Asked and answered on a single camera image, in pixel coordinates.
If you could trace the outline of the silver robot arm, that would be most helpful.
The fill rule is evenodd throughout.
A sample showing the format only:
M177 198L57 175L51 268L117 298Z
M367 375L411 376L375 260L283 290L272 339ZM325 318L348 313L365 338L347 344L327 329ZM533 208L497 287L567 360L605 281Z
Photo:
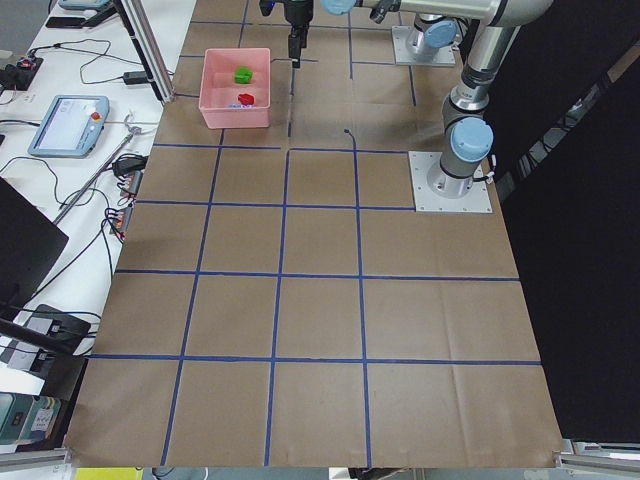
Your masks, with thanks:
M458 25L451 17L416 14L406 46L413 54L421 55L454 44Z
M435 28L446 20L466 19L474 24L472 40L459 82L444 99L443 132L467 118L481 119L489 105L489 89L519 29L538 19L550 1L324 1L322 8L344 16L355 8L369 8L370 20L383 22L389 13L415 15L415 31Z

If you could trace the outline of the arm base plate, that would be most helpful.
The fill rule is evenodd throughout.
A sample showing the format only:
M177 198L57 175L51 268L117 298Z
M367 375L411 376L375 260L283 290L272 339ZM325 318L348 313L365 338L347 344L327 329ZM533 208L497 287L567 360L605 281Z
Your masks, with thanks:
M441 152L408 152L415 211L491 214L493 208L486 183L475 182L473 177L448 176L441 169L441 155Z
M424 31L410 26L394 26L392 40L396 65L454 67L452 44L457 34L453 21L427 26Z

